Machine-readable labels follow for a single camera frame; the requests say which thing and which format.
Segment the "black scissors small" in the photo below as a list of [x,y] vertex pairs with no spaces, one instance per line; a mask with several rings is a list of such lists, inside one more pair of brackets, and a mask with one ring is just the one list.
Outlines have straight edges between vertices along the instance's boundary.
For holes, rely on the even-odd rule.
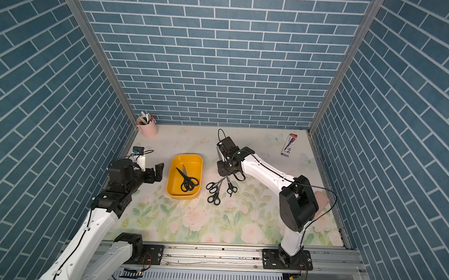
[[227,193],[229,194],[229,196],[231,197],[233,194],[235,194],[237,192],[237,187],[232,184],[231,180],[229,179],[229,177],[225,177],[227,180],[227,184],[228,184],[228,189],[227,189]]

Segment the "black scissors pair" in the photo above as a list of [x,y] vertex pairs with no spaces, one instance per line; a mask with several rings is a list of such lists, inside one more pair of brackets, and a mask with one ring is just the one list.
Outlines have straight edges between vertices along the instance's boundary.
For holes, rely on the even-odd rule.
[[210,195],[208,196],[208,199],[207,199],[208,203],[212,203],[215,206],[218,206],[221,201],[219,198],[219,193],[220,193],[220,191],[218,191],[216,193],[210,193]]
[[206,189],[210,193],[216,193],[220,190],[221,184],[224,181],[225,178],[221,178],[218,182],[210,182],[206,185]]

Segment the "blue handled scissors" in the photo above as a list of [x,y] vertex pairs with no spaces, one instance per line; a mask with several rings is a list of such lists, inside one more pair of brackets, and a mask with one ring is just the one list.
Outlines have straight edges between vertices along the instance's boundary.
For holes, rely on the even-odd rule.
[[244,175],[243,172],[241,171],[237,171],[233,174],[234,178],[238,181],[238,182],[244,182],[246,180],[246,176]]

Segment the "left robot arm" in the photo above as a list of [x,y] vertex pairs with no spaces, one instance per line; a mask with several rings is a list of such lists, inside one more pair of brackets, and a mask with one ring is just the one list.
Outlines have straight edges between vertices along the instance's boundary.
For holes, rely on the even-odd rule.
[[123,264],[145,261],[143,237],[121,233],[101,258],[90,263],[138,187],[161,182],[163,169],[163,163],[143,169],[129,158],[112,161],[108,167],[108,185],[92,201],[86,219],[71,242],[39,280],[108,280]]

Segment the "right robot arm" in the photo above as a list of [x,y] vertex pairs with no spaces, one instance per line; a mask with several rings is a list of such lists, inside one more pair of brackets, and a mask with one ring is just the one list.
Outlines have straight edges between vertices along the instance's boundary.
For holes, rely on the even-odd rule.
[[241,173],[254,177],[271,189],[279,200],[279,214],[285,225],[277,259],[285,269],[302,269],[304,237],[319,211],[311,184],[305,176],[288,175],[262,160],[249,147],[239,148],[230,137],[217,143],[218,173],[222,177]]

